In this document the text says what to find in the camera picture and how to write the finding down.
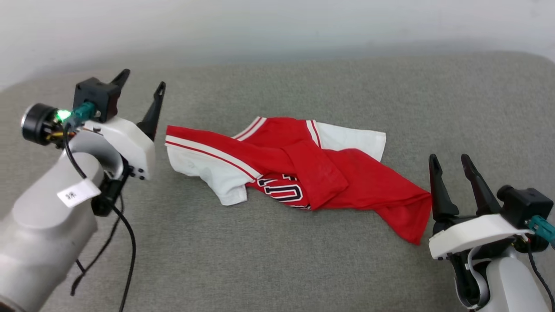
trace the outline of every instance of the red fabric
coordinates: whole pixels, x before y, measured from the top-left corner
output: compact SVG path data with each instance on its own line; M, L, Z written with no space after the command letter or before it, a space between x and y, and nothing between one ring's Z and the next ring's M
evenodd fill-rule
M306 121L269 118L244 141L168 126L167 135L228 153L263 175L248 187L301 209L376 210L403 239L419 245L430 194L358 149L320 149Z

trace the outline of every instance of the white backdrop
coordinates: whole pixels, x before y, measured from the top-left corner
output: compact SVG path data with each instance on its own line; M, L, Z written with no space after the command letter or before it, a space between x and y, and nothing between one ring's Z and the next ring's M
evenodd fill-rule
M0 89L61 71L505 49L555 59L547 0L0 0Z

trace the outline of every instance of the green light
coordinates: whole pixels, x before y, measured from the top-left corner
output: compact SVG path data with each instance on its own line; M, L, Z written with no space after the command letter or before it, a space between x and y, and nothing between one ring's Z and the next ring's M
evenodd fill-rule
M69 116L71 116L71 112L68 110L63 110L63 109L59 109L56 112L56 117L58 118L59 121L63 122L64 120L66 120Z

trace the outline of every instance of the red stripe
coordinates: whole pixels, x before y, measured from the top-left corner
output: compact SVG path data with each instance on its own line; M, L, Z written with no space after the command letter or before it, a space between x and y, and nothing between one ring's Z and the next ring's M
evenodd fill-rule
M320 137L318 136L318 130L316 130L316 126L314 125L314 120L310 121L312 123L312 128L314 129L314 133L316 133L316 139L318 140L318 147L322 148L322 145L320 144Z
M222 158L222 157L216 156L216 155L214 155L214 154L210 154L210 153L205 152L205 151L203 151L203 150L201 150L201 149L196 149L196 148L192 148L192 147L189 147L189 146L184 146L184 145L177 144L177 143L173 143L173 142L170 142L170 141L166 141L166 143L171 144L171 145L175 145L175 146L179 146L179 147L182 147L182 148L194 150L194 151L196 151L196 152L201 152L201 153L204 153L204 154L206 154L206 155L210 155L210 156L212 156L212 157L214 157L214 158L218 158L218 159L220 159L220 160L223 160L223 161L225 161L226 163L228 163L228 164L230 164L230 165L233 165L233 166L237 167L237 168L240 169L242 172L246 173L246 175L248 175L248 176L249 176L250 178L252 178L253 180L256 180L256 178L253 177L250 173L248 173L245 169L243 169L243 168L241 168L240 166L238 166L238 165L236 165L236 164L230 162L230 161L227 160L227 159L224 159L224 158Z
M250 128L247 129L247 130L245 131L245 133L243 133L242 135L236 137L235 139L238 140L238 139L244 137L249 131L251 131L254 127L256 127L256 125L262 120L262 118L260 118L260 117L257 117L257 118L258 118L258 120L257 120L252 126L250 126Z

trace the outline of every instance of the white label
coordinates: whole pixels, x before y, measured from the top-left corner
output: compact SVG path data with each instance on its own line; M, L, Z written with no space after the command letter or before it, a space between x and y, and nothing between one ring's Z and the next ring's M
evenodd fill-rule
M101 191L89 179L70 186L58 193L58 197L68 207L73 208L89 198L100 195Z

